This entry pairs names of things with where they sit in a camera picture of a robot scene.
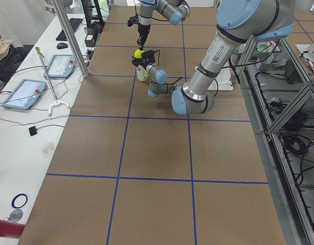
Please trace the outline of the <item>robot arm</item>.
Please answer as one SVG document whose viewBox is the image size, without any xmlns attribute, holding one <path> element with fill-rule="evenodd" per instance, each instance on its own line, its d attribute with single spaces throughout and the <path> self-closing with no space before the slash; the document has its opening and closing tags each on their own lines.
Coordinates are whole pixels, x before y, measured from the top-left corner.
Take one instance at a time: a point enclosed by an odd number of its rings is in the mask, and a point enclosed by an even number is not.
<svg viewBox="0 0 314 245">
<path fill-rule="evenodd" d="M 141 1 L 138 15 L 139 38 L 137 44 L 143 50 L 151 28 L 153 12 L 157 11 L 172 25 L 177 25 L 190 15 L 190 8 L 186 1 L 147 0 Z"/>
<path fill-rule="evenodd" d="M 151 76 L 148 87 L 150 97 L 171 94 L 172 107 L 177 114 L 203 114 L 214 105 L 208 87 L 240 44 L 246 43 L 250 36 L 257 42 L 272 41 L 292 32 L 295 1 L 221 1 L 216 17 L 215 38 L 191 80 L 183 85 L 167 84 L 168 76 L 155 63 L 152 51 L 143 51 L 154 11 L 173 25 L 190 15 L 186 1 L 142 1 L 140 12 L 128 20 L 128 26 L 137 24 L 139 32 L 139 49 L 135 52 L 132 63 Z"/>
</svg>

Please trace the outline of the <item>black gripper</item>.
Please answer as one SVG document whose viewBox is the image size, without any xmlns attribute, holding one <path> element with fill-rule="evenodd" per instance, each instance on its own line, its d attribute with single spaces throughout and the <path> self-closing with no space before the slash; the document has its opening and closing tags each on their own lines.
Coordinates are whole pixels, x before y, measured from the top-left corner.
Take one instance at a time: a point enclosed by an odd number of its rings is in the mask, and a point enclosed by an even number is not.
<svg viewBox="0 0 314 245">
<path fill-rule="evenodd" d="M 132 64 L 137 67 L 139 72 L 146 72 L 146 67 L 148 66 L 148 64 L 150 63 L 149 59 L 136 59 L 136 58 L 132 58 Z"/>
<path fill-rule="evenodd" d="M 139 24 L 138 32 L 139 32 L 139 38 L 137 39 L 137 45 L 139 46 L 140 50 L 143 50 L 146 40 L 148 38 L 149 32 L 150 32 L 150 25 Z"/>
</svg>

